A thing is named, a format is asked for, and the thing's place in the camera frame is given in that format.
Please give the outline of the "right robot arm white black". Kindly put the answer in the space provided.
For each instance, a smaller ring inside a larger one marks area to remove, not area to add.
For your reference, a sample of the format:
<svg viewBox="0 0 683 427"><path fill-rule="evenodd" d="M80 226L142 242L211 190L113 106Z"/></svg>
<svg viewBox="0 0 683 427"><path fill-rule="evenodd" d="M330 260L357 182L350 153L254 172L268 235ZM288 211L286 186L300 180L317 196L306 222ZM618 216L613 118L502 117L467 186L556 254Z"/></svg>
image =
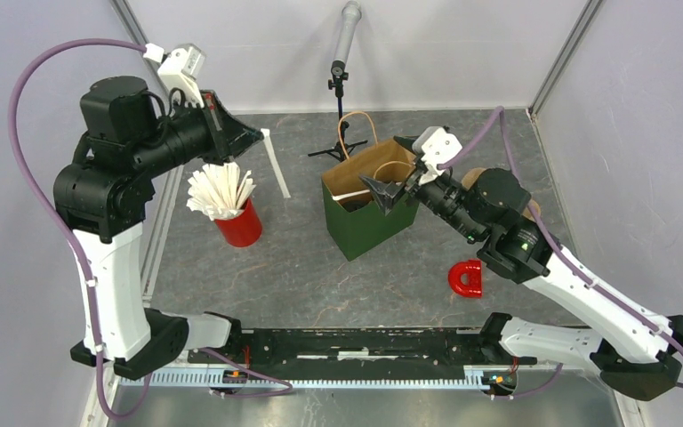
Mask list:
<svg viewBox="0 0 683 427"><path fill-rule="evenodd" d="M484 360L579 367L639 401L681 385L683 316L648 310L584 267L545 228L513 168L477 168L455 180L436 168L441 154L457 147L443 129L405 146L414 161L403 178L361 176L383 212L402 197L427 207L479 244L478 258L496 275L546 296L582 321L579 327L548 326L494 313L479 333Z"/></svg>

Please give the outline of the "white straw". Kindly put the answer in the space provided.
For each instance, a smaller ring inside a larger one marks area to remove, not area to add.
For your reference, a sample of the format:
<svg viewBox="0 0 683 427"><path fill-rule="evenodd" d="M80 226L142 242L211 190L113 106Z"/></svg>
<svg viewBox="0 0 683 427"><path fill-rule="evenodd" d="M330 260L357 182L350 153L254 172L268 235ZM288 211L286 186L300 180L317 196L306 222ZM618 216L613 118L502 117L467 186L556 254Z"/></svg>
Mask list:
<svg viewBox="0 0 683 427"><path fill-rule="evenodd" d="M369 189L363 189L363 190L354 191L354 192L350 192L350 193L345 193L345 194L340 194L340 195L333 195L333 196L332 196L332 200L334 200L334 201L341 201L341 200L344 200L344 199L348 199L348 198L352 198L352 197L358 197L358 196L362 196L362 195L369 194L369 193L370 193L370 190L369 190Z"/></svg>
<svg viewBox="0 0 683 427"><path fill-rule="evenodd" d="M267 155L269 157L269 162L271 164L273 173L274 173L276 180L277 180L278 187L280 188L280 191L282 193L283 198L288 199L291 197L291 193L290 193L288 186L286 184L285 177L284 177L284 174L281 170L280 164L278 163L276 151L275 151L273 142L271 140L270 130L268 128L262 128L261 134L263 137L264 147L265 147L265 149L267 151Z"/></svg>

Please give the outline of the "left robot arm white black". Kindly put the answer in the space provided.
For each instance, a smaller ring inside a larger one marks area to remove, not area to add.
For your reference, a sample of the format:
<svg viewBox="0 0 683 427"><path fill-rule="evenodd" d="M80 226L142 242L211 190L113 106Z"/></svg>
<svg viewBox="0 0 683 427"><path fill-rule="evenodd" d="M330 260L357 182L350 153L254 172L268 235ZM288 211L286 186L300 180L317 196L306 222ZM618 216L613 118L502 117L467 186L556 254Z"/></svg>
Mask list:
<svg viewBox="0 0 683 427"><path fill-rule="evenodd" d="M111 362L116 375L138 380L185 350L209 348L222 362L237 360L244 339L237 319L213 312L179 315L147 308L141 296L140 251L153 180L190 160L222 165L262 140L221 105L213 91L204 105L162 100L139 77L109 77L81 98L86 131L73 159L53 184L63 223L78 239L95 284L97 310L84 339L70 351L80 364Z"/></svg>

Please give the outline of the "green brown paper bag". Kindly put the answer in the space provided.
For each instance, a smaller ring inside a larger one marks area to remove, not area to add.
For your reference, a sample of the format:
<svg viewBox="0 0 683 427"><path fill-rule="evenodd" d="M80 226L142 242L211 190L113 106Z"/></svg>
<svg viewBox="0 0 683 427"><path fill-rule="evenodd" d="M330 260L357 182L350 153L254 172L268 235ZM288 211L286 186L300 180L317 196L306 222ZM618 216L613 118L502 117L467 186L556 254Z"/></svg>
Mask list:
<svg viewBox="0 0 683 427"><path fill-rule="evenodd" d="M326 228L349 262L411 226L418 210L417 205L406 206L403 198L384 216L371 193L352 197L371 199L369 205L353 213L346 212L341 201L332 200L333 195L368 189L358 178L360 174L379 181L402 182L413 170L414 155L391 138L380 141L372 118L364 111L360 114L370 123L374 145L357 154L345 154L343 161L320 176Z"/></svg>

